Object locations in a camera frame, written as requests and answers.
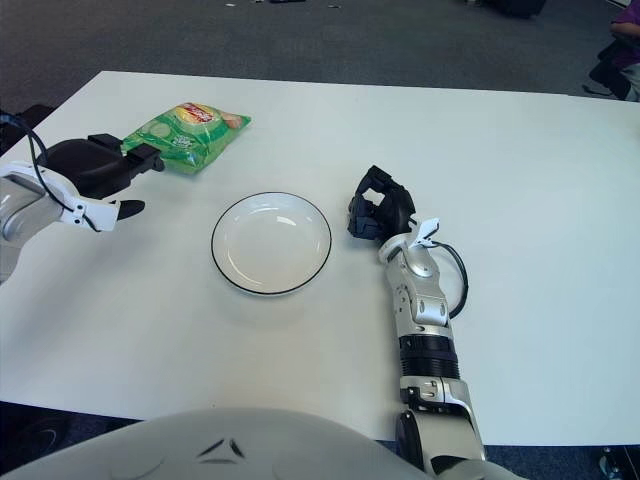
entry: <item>black cable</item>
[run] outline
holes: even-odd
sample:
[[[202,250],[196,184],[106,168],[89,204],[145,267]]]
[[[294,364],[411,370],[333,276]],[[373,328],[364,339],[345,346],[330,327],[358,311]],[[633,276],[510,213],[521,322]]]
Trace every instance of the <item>black cable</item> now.
[[[36,142],[42,154],[42,158],[44,159],[45,163],[48,164],[49,159],[47,157],[47,148],[44,146],[42,139],[36,134],[36,132],[33,131],[33,129],[23,119],[15,115],[11,115],[9,113],[0,114],[0,123],[8,123],[9,125],[13,125],[14,127],[21,129],[26,134],[27,139],[29,140],[29,150],[31,151],[31,162],[33,163],[33,169],[36,172],[36,176],[38,177],[38,181],[40,182],[40,185],[42,186],[44,191],[47,193],[47,195],[49,195],[49,197],[51,197],[51,199],[54,202],[60,205],[64,210],[67,210],[68,212],[73,212],[73,208],[70,208],[67,205],[65,205],[62,200],[60,200],[56,195],[54,195],[54,193],[51,191],[51,189],[49,189],[49,186],[45,183],[44,179],[42,178],[42,175],[40,174],[40,169],[38,168],[38,161],[36,157],[36,151],[33,146],[33,142],[34,141]],[[87,217],[86,214],[83,213],[82,218],[87,222],[87,225],[89,225],[89,227],[91,227],[91,229],[94,232],[101,231],[96,228],[93,221],[89,217]]]
[[[467,295],[469,294],[469,277],[467,276],[467,269],[464,266],[464,262],[462,261],[462,257],[456,252],[455,248],[447,243],[431,241],[436,247],[442,247],[449,255],[453,257],[456,264],[458,265],[458,269],[460,270],[460,275],[462,276],[462,294],[460,295],[460,301],[458,305],[455,306],[452,310],[449,311],[449,318],[455,318],[464,308],[465,303],[467,303]]]

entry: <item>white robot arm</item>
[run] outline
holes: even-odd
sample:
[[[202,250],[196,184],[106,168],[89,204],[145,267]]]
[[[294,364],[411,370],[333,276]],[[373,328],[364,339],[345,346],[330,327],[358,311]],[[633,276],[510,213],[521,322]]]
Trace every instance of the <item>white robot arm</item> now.
[[[139,173],[164,168],[160,152],[148,145],[122,155],[122,142],[102,134],[46,149],[20,118],[2,114],[2,122],[26,132],[32,161],[0,164],[0,284],[16,268],[25,243],[51,223],[111,231],[116,221],[140,212],[141,201],[103,198],[128,187]],[[42,152],[39,160],[34,141]]]

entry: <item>white table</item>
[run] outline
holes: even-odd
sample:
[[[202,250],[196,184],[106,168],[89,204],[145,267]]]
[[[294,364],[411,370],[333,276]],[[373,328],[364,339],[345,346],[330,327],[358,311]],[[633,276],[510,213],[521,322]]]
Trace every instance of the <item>white table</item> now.
[[[467,264],[453,327],[485,443],[640,442],[637,104],[103,72],[37,131],[124,137],[183,101],[253,122],[198,176],[136,178],[118,198],[147,209],[116,231],[56,224],[27,245],[0,289],[2,400],[139,419],[278,407],[393,438],[391,300],[376,247],[346,231],[377,164]],[[219,215],[265,190],[308,198],[334,235],[323,271],[279,298],[241,293],[210,255]]]

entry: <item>chip bag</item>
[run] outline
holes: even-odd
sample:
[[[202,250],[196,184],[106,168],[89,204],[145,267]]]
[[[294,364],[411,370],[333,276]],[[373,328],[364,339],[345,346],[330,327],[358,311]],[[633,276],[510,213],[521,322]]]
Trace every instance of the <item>chip bag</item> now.
[[[159,149],[165,164],[197,173],[213,162],[251,118],[199,103],[183,103],[145,123],[124,139],[124,152],[148,143]]]

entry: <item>gray carpet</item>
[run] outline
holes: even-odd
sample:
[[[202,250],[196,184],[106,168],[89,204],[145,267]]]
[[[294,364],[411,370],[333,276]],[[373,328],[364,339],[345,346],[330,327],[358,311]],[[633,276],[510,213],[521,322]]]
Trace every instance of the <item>gray carpet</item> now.
[[[463,0],[0,0],[0,106],[57,106],[100,70],[583,95],[617,11],[604,0],[549,0],[532,20]]]

